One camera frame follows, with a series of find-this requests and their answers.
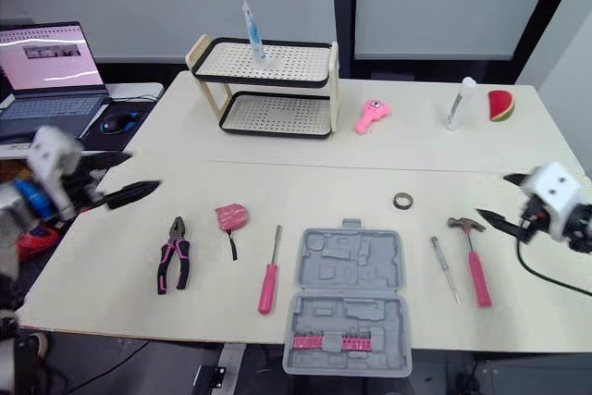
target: white bottle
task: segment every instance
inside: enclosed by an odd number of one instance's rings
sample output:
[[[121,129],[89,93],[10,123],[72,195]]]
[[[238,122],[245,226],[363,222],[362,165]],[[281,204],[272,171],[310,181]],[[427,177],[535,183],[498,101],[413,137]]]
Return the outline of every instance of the white bottle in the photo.
[[[464,112],[468,106],[469,98],[475,92],[477,82],[473,78],[464,78],[459,93],[456,95],[452,109],[446,118],[446,128],[456,130],[463,122]]]

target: laptop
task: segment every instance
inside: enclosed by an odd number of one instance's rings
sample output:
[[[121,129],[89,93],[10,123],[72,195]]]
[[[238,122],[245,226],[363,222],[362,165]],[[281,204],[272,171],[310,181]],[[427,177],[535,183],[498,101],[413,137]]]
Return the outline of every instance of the laptop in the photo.
[[[30,142],[42,125],[79,137],[108,96],[78,22],[2,27],[0,66],[15,97],[1,143]]]

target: pink-handled pliers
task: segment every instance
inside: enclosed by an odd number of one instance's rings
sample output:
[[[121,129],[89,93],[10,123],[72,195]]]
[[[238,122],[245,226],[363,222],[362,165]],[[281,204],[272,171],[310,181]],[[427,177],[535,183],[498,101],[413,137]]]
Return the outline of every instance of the pink-handled pliers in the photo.
[[[158,294],[167,293],[167,270],[168,264],[173,257],[173,253],[179,254],[181,262],[181,272],[177,289],[183,290],[187,285],[189,277],[189,242],[185,241],[185,224],[183,218],[177,216],[168,232],[168,242],[163,245],[160,254],[160,264],[158,265]]]

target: hammer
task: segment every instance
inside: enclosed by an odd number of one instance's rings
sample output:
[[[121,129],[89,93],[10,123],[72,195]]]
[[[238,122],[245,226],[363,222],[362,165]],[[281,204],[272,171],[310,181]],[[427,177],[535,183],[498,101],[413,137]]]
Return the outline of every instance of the hammer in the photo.
[[[460,219],[449,217],[448,227],[458,227],[466,233],[466,237],[469,240],[469,268],[471,269],[471,275],[473,276],[477,303],[479,304],[479,307],[491,306],[491,297],[489,296],[489,290],[487,289],[487,281],[485,279],[483,267],[481,266],[481,260],[471,242],[471,230],[474,228],[477,231],[484,231],[485,227],[468,217],[461,217]]]

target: laptop screen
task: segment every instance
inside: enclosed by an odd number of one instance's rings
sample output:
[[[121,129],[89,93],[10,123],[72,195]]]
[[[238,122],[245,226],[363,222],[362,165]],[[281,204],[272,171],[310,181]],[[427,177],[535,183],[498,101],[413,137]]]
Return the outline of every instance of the laptop screen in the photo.
[[[77,24],[0,31],[0,66],[15,91],[103,85]]]

